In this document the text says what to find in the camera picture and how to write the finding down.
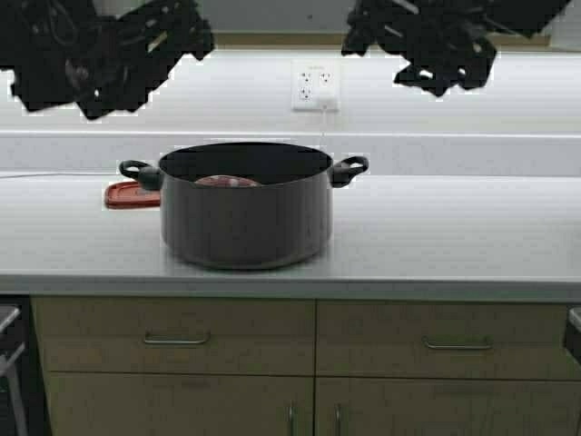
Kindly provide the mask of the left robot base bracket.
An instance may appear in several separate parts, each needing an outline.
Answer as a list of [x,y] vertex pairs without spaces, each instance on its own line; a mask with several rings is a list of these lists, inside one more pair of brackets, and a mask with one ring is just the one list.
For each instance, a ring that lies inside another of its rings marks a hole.
[[21,311],[13,305],[1,306],[1,376],[15,366],[25,351]]

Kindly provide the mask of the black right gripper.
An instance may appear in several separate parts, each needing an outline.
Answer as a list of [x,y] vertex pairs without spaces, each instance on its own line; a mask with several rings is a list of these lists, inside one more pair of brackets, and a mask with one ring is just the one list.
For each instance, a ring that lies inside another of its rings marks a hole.
[[436,97],[454,86],[470,91],[487,84],[497,56],[485,18],[484,1],[357,1],[341,54],[363,56],[377,45],[408,61],[395,84]]

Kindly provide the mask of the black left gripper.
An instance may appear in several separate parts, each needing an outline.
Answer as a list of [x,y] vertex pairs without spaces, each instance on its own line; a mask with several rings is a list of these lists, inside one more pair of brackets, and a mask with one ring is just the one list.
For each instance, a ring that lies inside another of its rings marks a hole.
[[47,1],[8,4],[10,91],[29,113],[76,104],[97,120],[134,113],[185,55],[214,48],[195,1]]

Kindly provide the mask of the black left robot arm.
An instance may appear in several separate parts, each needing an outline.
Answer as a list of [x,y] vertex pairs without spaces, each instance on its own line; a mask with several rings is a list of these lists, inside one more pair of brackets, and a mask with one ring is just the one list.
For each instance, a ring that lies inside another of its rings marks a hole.
[[76,104],[88,120],[134,113],[185,55],[214,48],[194,1],[4,1],[1,68],[29,113]]

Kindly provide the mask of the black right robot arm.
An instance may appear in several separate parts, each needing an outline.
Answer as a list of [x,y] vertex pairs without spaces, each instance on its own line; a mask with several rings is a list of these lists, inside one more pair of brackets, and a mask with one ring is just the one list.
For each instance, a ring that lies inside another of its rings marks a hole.
[[497,56],[491,34],[531,38],[566,1],[358,1],[347,17],[341,53],[363,56],[372,45],[408,64],[395,84],[440,97],[454,86],[487,84]]

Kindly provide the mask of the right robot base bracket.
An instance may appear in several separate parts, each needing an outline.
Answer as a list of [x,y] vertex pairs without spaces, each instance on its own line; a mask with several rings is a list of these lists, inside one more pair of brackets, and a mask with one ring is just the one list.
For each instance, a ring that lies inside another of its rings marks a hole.
[[581,363],[580,313],[580,307],[574,307],[568,310],[563,340],[564,348],[577,364]]

